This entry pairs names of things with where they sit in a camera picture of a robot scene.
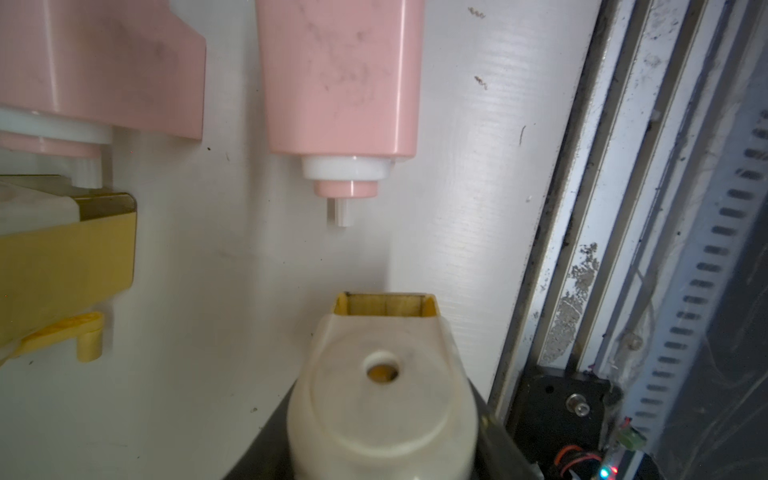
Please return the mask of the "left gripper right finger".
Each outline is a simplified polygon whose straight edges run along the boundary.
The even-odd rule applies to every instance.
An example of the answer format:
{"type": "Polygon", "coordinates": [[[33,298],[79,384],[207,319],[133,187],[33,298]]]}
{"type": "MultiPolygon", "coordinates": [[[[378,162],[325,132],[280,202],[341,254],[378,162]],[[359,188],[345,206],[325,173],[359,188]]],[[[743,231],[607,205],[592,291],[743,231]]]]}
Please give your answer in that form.
{"type": "Polygon", "coordinates": [[[477,411],[478,430],[471,480],[536,480],[537,470],[515,445],[483,397],[470,384],[477,411]]]}

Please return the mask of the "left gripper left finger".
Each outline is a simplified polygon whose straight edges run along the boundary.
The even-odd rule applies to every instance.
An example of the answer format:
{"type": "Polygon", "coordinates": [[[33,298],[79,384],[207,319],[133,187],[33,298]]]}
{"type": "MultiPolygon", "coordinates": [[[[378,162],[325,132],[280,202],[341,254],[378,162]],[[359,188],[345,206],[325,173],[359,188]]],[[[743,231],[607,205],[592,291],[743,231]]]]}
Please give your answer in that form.
{"type": "Polygon", "coordinates": [[[293,480],[287,433],[291,386],[225,480],[293,480]]]}

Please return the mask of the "yellow sharpener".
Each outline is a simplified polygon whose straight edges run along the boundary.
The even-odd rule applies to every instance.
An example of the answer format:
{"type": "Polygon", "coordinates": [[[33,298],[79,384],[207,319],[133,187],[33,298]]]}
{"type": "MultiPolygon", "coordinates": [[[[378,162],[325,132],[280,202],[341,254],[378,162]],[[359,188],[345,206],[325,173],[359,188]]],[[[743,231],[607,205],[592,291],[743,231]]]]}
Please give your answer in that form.
{"type": "Polygon", "coordinates": [[[298,479],[468,479],[478,414],[449,323],[423,293],[340,294],[292,389],[298,479]]]}
{"type": "Polygon", "coordinates": [[[1,178],[1,359],[76,343],[102,354],[98,304],[133,283],[137,202],[57,175],[1,178]]]}

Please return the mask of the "yellow sharpener front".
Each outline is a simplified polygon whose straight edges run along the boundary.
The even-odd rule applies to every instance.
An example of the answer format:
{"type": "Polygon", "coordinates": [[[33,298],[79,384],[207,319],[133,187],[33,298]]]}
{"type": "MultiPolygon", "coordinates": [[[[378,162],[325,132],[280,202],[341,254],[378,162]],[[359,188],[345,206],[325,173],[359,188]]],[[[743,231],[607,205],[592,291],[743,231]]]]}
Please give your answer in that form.
{"type": "Polygon", "coordinates": [[[57,175],[1,178],[1,359],[76,343],[102,354],[98,304],[133,283],[137,202],[57,175]]]}

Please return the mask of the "pink sharpener front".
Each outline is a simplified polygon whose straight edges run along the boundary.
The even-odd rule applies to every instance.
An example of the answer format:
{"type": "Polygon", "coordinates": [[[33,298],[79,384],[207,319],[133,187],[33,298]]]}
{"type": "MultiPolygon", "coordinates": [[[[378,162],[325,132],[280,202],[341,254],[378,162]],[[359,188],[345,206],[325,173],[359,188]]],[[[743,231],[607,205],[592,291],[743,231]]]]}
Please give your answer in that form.
{"type": "Polygon", "coordinates": [[[268,143],[339,227],[418,144],[423,1],[258,1],[268,143]]]}

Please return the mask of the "pink sharpener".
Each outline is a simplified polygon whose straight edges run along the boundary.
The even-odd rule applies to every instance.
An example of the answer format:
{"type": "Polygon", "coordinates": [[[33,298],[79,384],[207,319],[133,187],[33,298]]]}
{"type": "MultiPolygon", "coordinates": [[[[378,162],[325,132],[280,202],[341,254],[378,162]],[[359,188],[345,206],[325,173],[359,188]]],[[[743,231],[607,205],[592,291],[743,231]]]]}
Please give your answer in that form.
{"type": "Polygon", "coordinates": [[[423,1],[258,1],[268,143],[339,227],[418,144],[423,1]]]}
{"type": "Polygon", "coordinates": [[[116,127],[199,140],[205,64],[166,1],[4,1],[1,144],[96,158],[116,127]]]}

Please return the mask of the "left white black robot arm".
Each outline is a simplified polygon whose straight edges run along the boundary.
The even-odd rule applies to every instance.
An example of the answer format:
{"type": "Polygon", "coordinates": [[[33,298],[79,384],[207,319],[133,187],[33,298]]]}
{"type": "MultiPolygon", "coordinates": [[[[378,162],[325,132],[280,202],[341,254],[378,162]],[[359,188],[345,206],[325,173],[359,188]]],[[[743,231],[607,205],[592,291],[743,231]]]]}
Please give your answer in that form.
{"type": "Polygon", "coordinates": [[[300,446],[288,432],[283,400],[230,479],[613,479],[619,461],[603,431],[607,382],[539,369],[525,375],[517,413],[493,419],[476,395],[473,453],[439,459],[429,447],[389,457],[330,451],[329,443],[300,446]]]}

